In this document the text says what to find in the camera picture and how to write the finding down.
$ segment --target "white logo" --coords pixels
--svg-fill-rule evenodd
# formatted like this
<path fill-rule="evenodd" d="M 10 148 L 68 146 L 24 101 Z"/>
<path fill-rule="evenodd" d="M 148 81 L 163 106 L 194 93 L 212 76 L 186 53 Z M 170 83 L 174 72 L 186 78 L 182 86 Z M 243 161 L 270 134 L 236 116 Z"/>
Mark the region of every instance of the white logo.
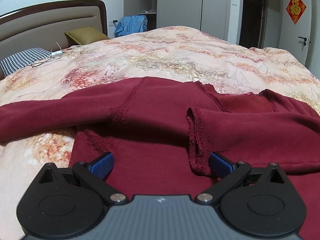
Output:
<path fill-rule="evenodd" d="M 166 199 L 163 198 L 163 197 L 161 197 L 161 198 L 158 198 L 157 201 L 160 202 L 160 203 L 162 203 L 162 202 L 166 201 Z"/>

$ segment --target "blue rubber pad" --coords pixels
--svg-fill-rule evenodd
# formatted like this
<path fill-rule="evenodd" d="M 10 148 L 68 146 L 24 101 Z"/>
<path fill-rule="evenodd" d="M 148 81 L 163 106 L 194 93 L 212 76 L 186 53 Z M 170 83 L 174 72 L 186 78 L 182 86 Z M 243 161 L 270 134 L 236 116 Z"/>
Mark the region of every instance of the blue rubber pad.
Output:
<path fill-rule="evenodd" d="M 96 175 L 99 179 L 104 179 L 113 169 L 115 160 L 112 153 L 99 158 L 97 162 L 91 162 L 89 171 Z"/>
<path fill-rule="evenodd" d="M 230 163 L 227 163 L 215 153 L 210 154 L 209 165 L 211 171 L 220 179 L 223 179 L 225 176 L 234 171 L 234 168 Z"/>

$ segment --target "wall outlet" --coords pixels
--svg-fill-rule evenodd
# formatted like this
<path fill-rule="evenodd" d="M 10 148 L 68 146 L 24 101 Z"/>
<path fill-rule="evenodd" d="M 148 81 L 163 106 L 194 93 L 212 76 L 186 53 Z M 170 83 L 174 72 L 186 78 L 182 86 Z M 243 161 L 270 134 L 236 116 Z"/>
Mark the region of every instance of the wall outlet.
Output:
<path fill-rule="evenodd" d="M 109 21 L 109 26 L 116 26 L 116 23 L 113 23 L 113 21 Z"/>

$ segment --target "mustard cushion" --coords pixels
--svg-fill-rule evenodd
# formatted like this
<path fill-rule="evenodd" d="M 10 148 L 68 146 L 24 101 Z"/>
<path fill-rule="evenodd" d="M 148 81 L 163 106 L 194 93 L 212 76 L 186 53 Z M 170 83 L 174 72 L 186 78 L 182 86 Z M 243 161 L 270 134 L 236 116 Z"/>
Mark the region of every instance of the mustard cushion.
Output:
<path fill-rule="evenodd" d="M 96 41 L 110 40 L 108 36 L 91 27 L 84 27 L 65 32 L 78 45 L 86 45 Z"/>

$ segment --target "blue towel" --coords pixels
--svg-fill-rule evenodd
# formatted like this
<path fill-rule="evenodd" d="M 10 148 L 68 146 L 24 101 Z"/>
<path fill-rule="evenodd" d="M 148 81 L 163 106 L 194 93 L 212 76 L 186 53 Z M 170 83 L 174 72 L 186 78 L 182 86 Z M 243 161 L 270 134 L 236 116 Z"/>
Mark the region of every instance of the blue towel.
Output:
<path fill-rule="evenodd" d="M 115 36 L 125 36 L 131 33 L 142 33 L 147 30 L 148 20 L 145 15 L 123 17 L 116 26 Z"/>

